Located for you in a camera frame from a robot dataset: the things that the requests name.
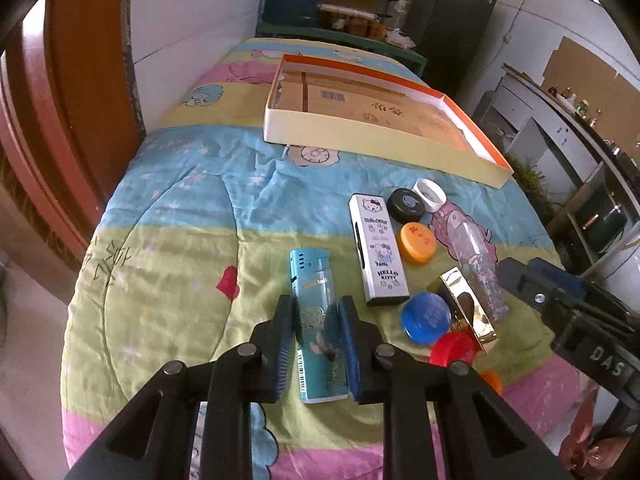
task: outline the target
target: floor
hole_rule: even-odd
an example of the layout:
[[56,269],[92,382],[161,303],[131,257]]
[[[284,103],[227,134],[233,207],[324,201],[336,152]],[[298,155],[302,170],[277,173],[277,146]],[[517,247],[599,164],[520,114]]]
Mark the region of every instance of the floor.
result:
[[66,305],[11,264],[3,293],[0,428],[34,480],[61,480],[68,471],[60,415]]

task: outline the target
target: gold metallic object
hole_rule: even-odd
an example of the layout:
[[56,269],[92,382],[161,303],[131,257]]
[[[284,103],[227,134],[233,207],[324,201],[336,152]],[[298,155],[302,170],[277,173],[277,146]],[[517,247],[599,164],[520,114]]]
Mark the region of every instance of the gold metallic object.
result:
[[441,274],[427,290],[439,294],[449,305],[452,330],[468,333],[484,354],[496,345],[494,327],[459,268]]

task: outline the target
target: colorful bedspread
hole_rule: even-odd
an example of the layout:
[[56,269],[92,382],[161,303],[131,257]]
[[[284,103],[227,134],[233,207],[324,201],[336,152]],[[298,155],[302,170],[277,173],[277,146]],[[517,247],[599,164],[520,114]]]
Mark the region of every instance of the colorful bedspread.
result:
[[[424,267],[406,266],[412,294],[456,264],[449,233],[465,219],[481,227],[497,258],[558,263],[514,182],[497,190],[370,156],[264,142],[264,104],[283,52],[362,63],[415,80],[377,54],[249,40],[165,116],[110,200],[69,307],[62,405],[70,463],[165,362],[216,359],[269,319],[279,295],[290,293],[293,248],[328,250],[337,295],[354,296],[361,318],[377,323],[386,340],[424,354],[402,332],[399,307],[364,305],[348,210],[353,193],[388,196],[423,177],[446,192],[441,211],[422,220],[439,241],[436,257]],[[538,316],[513,298],[508,303],[511,317],[497,327],[500,342],[475,366],[496,370],[510,384],[506,399],[544,434],[577,396],[577,373],[552,357],[551,334]],[[255,477],[380,478],[382,407],[349,399],[304,405],[292,375],[281,401],[264,406],[266,421],[256,411],[262,435],[256,442],[264,445],[254,449],[254,459],[261,457]]]

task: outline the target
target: dark gray refrigerator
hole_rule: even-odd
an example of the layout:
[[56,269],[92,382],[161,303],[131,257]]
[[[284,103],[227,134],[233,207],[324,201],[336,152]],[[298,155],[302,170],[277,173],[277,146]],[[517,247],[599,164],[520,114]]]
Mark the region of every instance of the dark gray refrigerator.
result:
[[422,80],[455,97],[497,0],[413,0],[402,31],[427,58]]

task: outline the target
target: blue bottle cap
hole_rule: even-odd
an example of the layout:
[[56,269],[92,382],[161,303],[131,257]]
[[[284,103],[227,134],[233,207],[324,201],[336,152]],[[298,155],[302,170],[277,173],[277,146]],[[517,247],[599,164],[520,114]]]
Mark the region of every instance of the blue bottle cap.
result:
[[407,301],[400,319],[404,331],[413,341],[428,345],[449,330],[451,311],[437,294],[422,292]]

